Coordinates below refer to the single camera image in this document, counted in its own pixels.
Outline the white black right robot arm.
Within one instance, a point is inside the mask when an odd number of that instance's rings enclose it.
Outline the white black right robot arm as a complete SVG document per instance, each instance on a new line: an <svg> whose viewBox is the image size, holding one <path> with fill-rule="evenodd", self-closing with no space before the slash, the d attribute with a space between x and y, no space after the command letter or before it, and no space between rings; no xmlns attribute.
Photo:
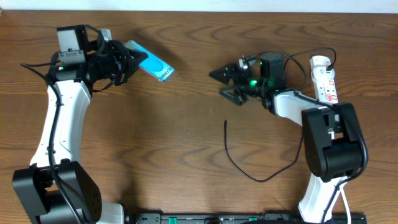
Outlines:
<svg viewBox="0 0 398 224"><path fill-rule="evenodd" d="M313 82L315 96L300 88L289 87L285 69L295 55L263 52L242 57L210 72L210 77L223 83L221 96L236 105L258 99L273 115L287 118L302 128L299 151L311 172L305 196L295 212L265 212L262 223L364 223L365 218L347 214L334 215L338 197L344 197L344 186L365 170L369 154L351 103L338 101L335 88L335 58L312 50L311 72L306 82Z"/></svg>

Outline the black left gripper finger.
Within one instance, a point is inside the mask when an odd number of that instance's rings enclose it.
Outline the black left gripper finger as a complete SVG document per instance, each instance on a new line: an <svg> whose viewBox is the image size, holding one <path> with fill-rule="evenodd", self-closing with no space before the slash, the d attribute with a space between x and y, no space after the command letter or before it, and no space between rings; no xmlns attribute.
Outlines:
<svg viewBox="0 0 398 224"><path fill-rule="evenodd" d="M147 57L148 55L145 52L127 49L127 67L138 67Z"/></svg>
<svg viewBox="0 0 398 224"><path fill-rule="evenodd" d="M124 83L127 83L127 81L133 76L138 68L138 65L128 65L126 68L124 68L119 79L119 84L122 85Z"/></svg>

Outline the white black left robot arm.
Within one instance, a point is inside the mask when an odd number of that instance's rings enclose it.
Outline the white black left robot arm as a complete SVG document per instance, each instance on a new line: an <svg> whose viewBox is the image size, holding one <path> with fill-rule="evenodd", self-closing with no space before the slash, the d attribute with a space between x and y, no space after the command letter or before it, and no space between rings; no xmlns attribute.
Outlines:
<svg viewBox="0 0 398 224"><path fill-rule="evenodd" d="M60 50L43 75L49 105L40 144L30 166L14 172L13 188L32 223L130 223L123 205L104 201L81 164L84 117L94 84L126 83L147 58L140 50L97 31L89 40L88 25L59 27Z"/></svg>

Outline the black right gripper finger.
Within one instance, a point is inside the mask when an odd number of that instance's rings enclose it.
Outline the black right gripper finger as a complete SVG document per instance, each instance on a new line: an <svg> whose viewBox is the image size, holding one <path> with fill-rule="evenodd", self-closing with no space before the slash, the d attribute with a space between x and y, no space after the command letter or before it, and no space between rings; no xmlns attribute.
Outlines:
<svg viewBox="0 0 398 224"><path fill-rule="evenodd" d="M234 78L236 72L238 71L238 66L236 63L230 63L214 70L209 73L209 77L227 85L231 79Z"/></svg>
<svg viewBox="0 0 398 224"><path fill-rule="evenodd" d="M236 87L222 89L219 94L238 106L244 103L244 96Z"/></svg>

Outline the blue Galaxy smartphone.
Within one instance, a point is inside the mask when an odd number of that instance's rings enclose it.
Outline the blue Galaxy smartphone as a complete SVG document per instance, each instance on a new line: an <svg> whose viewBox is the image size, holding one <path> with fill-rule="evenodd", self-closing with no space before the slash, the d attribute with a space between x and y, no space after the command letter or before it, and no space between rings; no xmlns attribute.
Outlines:
<svg viewBox="0 0 398 224"><path fill-rule="evenodd" d="M165 82L174 74L175 69L172 66L165 63L161 58L154 55L152 52L148 51L137 42L129 40L124 44L124 46L131 50L136 50L147 54L147 58L139 64L139 67L148 74L152 75L154 78L158 79L158 81Z"/></svg>

